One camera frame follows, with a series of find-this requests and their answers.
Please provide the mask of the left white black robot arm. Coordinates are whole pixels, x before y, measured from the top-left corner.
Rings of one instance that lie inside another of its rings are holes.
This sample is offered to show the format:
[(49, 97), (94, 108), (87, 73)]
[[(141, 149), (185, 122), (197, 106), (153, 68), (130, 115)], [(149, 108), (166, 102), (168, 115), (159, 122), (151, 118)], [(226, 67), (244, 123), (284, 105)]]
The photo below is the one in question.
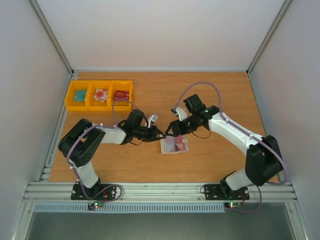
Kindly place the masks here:
[(100, 144), (125, 145), (134, 138), (145, 142), (155, 142), (166, 138), (154, 122), (158, 117), (153, 114), (149, 118), (138, 109), (130, 112), (127, 119), (114, 126), (95, 124), (86, 118), (78, 123), (62, 138), (58, 150), (66, 158), (77, 180), (83, 185), (83, 194), (89, 199), (96, 199), (101, 193), (92, 158)]

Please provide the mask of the white red-dot card in bin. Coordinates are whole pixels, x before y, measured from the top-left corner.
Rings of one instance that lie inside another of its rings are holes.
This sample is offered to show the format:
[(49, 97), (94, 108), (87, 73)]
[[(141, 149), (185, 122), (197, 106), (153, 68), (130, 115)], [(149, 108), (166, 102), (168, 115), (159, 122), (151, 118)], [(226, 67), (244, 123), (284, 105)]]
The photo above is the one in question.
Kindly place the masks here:
[(95, 90), (95, 94), (93, 96), (93, 99), (96, 101), (99, 101), (101, 103), (104, 103), (108, 99), (108, 90), (97, 88)]

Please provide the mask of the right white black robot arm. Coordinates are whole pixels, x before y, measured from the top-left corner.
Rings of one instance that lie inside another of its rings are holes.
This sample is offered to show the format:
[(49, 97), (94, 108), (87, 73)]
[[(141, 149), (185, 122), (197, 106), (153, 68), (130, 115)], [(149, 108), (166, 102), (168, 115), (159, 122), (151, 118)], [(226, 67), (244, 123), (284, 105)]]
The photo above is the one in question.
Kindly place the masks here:
[(186, 98), (183, 103), (186, 109), (178, 106), (172, 108), (172, 113), (178, 119), (169, 124), (166, 135), (178, 137), (204, 127), (224, 137), (245, 156), (244, 168), (228, 174), (220, 181), (220, 192), (224, 198), (232, 198), (239, 189), (250, 185), (260, 187), (284, 170), (279, 145), (273, 136), (264, 137), (249, 131), (217, 106), (206, 106), (197, 94)]

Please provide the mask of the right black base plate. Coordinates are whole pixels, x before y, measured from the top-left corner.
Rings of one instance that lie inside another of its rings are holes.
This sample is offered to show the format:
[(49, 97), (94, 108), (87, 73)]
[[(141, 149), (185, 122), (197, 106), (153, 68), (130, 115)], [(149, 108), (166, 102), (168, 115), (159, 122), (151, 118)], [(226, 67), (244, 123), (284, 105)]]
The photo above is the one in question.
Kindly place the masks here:
[(206, 201), (242, 201), (250, 199), (247, 187), (242, 187), (236, 191), (231, 190), (225, 195), (220, 188), (220, 184), (204, 184), (200, 188), (200, 192), (204, 194)]

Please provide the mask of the small circuit board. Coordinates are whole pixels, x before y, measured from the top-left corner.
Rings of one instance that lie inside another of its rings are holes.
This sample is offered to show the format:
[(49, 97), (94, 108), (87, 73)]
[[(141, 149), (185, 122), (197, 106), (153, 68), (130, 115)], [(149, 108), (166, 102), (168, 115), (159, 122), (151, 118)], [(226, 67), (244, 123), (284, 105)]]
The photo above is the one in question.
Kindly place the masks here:
[(101, 208), (102, 206), (103, 206), (102, 202), (94, 202), (94, 203), (89, 203), (87, 205), (87, 209), (89, 211), (94, 211), (94, 210), (97, 210), (97, 209)]
[(230, 209), (239, 208), (241, 206), (242, 206), (242, 203), (240, 203), (240, 202), (229, 202), (229, 203), (225, 204), (225, 207), (230, 208)]

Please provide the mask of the red card in bin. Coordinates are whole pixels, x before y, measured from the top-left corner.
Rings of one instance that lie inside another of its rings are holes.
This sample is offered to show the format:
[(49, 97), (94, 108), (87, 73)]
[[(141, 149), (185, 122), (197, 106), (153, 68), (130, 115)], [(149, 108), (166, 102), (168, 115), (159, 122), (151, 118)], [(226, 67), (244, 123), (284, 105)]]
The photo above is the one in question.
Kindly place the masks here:
[(117, 90), (114, 92), (113, 95), (113, 100), (119, 100), (119, 99), (125, 99), (129, 100), (130, 99), (130, 92), (129, 91), (124, 91), (124, 90)]

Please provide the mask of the white red-dot card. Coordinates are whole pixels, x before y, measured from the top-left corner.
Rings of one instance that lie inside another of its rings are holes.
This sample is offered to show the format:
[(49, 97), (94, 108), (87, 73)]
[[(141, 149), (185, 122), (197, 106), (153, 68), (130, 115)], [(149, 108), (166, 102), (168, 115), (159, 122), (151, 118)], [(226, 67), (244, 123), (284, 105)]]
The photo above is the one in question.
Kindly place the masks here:
[(95, 90), (95, 94), (93, 96), (93, 99), (96, 101), (99, 101), (101, 103), (104, 103), (108, 99), (108, 90), (97, 88)]
[(175, 152), (175, 138), (172, 137), (172, 136), (167, 136), (165, 139), (164, 139), (164, 151), (166, 153), (173, 153)]

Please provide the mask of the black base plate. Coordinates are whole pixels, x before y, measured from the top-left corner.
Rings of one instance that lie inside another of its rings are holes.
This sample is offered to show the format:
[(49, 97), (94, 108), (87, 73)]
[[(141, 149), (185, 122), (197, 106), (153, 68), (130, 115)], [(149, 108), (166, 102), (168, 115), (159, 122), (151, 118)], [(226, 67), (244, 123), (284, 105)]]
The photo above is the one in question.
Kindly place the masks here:
[(114, 184), (96, 183), (92, 188), (81, 186), (79, 182), (75, 183), (71, 190), (71, 200), (77, 201), (103, 201), (114, 200), (116, 198), (117, 187)]
[(200, 192), (204, 194), (206, 201), (242, 201), (250, 199), (247, 187), (242, 187), (236, 191), (231, 190), (225, 195), (220, 188), (220, 184), (204, 184), (200, 188)]

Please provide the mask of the right small circuit board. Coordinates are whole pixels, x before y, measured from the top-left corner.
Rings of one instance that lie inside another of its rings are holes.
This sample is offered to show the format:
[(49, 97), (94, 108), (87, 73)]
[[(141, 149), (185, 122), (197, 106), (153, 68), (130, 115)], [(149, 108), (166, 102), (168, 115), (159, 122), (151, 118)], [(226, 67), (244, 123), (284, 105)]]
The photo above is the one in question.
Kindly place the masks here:
[(229, 202), (229, 203), (225, 204), (225, 207), (230, 208), (230, 209), (239, 208), (241, 206), (242, 206), (242, 203), (240, 203), (240, 202)]

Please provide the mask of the teal card in bin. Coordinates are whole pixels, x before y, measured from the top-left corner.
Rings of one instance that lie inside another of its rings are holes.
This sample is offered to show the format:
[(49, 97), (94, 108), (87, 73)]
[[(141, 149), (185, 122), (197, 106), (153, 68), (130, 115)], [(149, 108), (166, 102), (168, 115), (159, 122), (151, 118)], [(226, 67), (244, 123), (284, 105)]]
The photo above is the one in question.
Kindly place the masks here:
[(87, 91), (85, 89), (78, 89), (75, 91), (75, 94), (73, 96), (74, 102), (84, 102), (86, 98)]

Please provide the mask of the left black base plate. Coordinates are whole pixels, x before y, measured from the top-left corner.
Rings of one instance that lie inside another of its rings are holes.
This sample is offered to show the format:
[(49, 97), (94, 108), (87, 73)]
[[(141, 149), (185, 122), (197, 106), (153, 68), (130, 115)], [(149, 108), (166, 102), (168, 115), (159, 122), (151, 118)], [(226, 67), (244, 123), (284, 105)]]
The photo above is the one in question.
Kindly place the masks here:
[(114, 200), (116, 198), (117, 187), (114, 184), (96, 183), (92, 188), (81, 186), (79, 182), (75, 183), (71, 190), (71, 200), (77, 201), (103, 201)]

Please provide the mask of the left small circuit board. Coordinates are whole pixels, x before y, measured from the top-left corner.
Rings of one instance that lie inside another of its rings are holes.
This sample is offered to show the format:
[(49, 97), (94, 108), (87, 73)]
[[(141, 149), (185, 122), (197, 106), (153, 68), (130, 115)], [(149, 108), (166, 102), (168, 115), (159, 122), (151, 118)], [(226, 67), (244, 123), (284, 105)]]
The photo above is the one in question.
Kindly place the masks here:
[(94, 203), (89, 203), (87, 205), (87, 209), (89, 211), (94, 211), (94, 210), (97, 210), (97, 209), (101, 208), (102, 206), (103, 206), (102, 202), (94, 202)]

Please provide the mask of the yellow three-compartment bin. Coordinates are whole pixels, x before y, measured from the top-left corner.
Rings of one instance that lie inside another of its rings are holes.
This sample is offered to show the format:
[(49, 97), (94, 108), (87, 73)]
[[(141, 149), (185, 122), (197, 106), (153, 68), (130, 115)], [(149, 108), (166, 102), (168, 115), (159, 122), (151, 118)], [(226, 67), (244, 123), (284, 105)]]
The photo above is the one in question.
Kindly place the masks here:
[(129, 112), (133, 89), (131, 80), (75, 80), (69, 84), (64, 103), (69, 112)]

